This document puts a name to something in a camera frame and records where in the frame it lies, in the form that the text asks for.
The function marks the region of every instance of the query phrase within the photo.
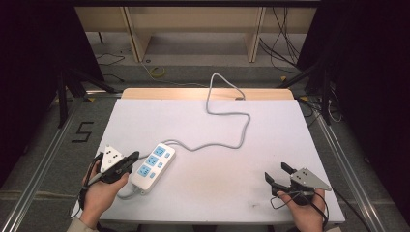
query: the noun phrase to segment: hand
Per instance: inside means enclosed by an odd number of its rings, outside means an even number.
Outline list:
[[[97,174],[97,166],[99,161],[94,165],[91,172],[90,179]],[[114,202],[117,192],[127,183],[129,173],[124,174],[120,180],[107,184],[102,181],[96,182],[92,185],[85,195],[84,210],[80,217],[80,220],[91,229],[96,229],[100,216]]]
[[[318,188],[315,192],[325,198],[325,190]],[[319,210],[324,212],[325,202],[316,194],[313,196],[312,203]],[[283,191],[278,191],[278,196],[284,203],[287,203],[287,207],[289,207],[289,210],[292,213],[295,225],[301,232],[323,231],[323,217],[311,205],[300,206],[292,201],[292,197]]]

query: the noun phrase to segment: floor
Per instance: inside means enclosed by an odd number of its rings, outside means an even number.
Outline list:
[[[146,69],[133,60],[127,35],[102,33],[103,43],[97,33],[87,33],[98,62],[101,64],[105,82],[117,89],[127,87],[175,87],[176,83],[207,84],[212,73],[220,73],[238,87],[274,88],[281,79],[291,78],[296,71],[287,63],[274,61],[258,49],[255,63],[249,63],[247,50],[238,34],[157,34],[150,41],[144,64],[164,67],[161,79],[151,78]],[[263,35],[263,40],[272,44],[275,35]],[[305,35],[291,35],[292,43],[300,50]],[[283,40],[276,47],[278,53],[289,56]],[[306,80],[290,87],[295,97],[304,94]],[[119,96],[98,94],[100,89],[84,83],[93,93],[87,101],[69,98],[71,118],[64,130],[58,130],[58,102],[54,101],[44,114],[37,133],[28,145],[27,153],[21,157],[6,184],[0,189],[0,221],[6,223],[14,212],[18,212],[17,231],[66,231],[70,211],[75,202],[79,182],[89,160],[94,156],[109,120],[110,112]],[[395,203],[384,190],[376,174],[366,162],[360,145],[349,126],[334,113],[330,126],[326,126],[320,115],[301,104],[307,126],[318,154],[322,159],[329,180],[347,203],[367,222],[374,231],[410,231]],[[85,143],[73,143],[84,136],[76,131],[81,122],[84,130],[92,132]],[[32,198],[25,198],[32,191]],[[22,199],[29,199],[24,205]],[[338,226],[341,231],[366,231],[363,223],[340,197],[340,208],[346,222]],[[135,224],[104,221],[103,226],[117,231],[135,231]],[[292,225],[276,225],[275,231],[286,231]],[[142,231],[193,231],[189,225],[142,225]],[[219,232],[267,231],[262,225],[222,225]]]

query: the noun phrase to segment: white power strip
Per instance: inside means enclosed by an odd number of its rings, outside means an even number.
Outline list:
[[[175,158],[175,150],[160,143],[133,174],[131,182],[148,193]]]

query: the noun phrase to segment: table surface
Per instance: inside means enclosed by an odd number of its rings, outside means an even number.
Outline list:
[[[29,0],[77,7],[318,7],[321,0]]]
[[[240,96],[235,90],[213,89],[209,102],[212,111],[245,111],[251,115],[243,147],[188,152],[173,146],[176,158],[152,191],[129,200],[116,199],[102,219],[138,223],[292,223],[287,207],[272,208],[264,172],[288,185],[289,175],[280,169],[285,161],[296,169],[307,167],[328,184],[329,180],[291,92],[243,91],[248,101],[233,101]],[[190,145],[212,140],[237,143],[244,117],[208,115],[204,111],[207,93],[208,89],[128,89],[114,107],[100,146],[109,144],[125,155],[135,150],[144,155],[173,136]],[[137,162],[134,170],[142,162]],[[332,191],[326,192],[326,201],[329,223],[344,222]],[[274,204],[278,206],[281,201],[274,200]]]

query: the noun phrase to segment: white table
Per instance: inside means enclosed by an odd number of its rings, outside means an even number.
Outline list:
[[[154,99],[139,99],[138,95],[144,91]],[[166,91],[131,90],[136,95],[126,91],[114,107],[99,151],[109,144],[125,155],[139,151],[142,156],[169,138],[179,139],[191,147],[208,142],[238,144],[246,117],[208,115],[205,100],[200,97],[161,100],[165,97],[159,97],[159,93]],[[207,93],[206,89],[171,89],[169,93],[185,98],[184,93],[190,91],[201,93],[199,96]],[[250,94],[248,99],[258,96],[252,90],[244,91]],[[176,158],[152,191],[130,200],[117,198],[102,219],[136,223],[292,223],[287,207],[272,208],[271,187],[265,182],[264,172],[278,183],[289,185],[289,175],[280,169],[280,163],[284,161],[296,169],[307,167],[328,184],[329,180],[300,107],[296,101],[290,100],[291,94],[289,98],[290,91],[264,91],[270,100],[210,100],[212,111],[241,111],[251,115],[246,140],[240,149],[209,147],[189,152],[172,146]],[[275,100],[275,93],[287,97]],[[217,99],[239,97],[228,89],[216,90],[216,96]],[[134,165],[132,174],[140,164],[141,160]],[[330,211],[329,223],[344,222],[332,191],[326,192],[326,201]],[[274,204],[278,206],[282,202],[277,199]]]

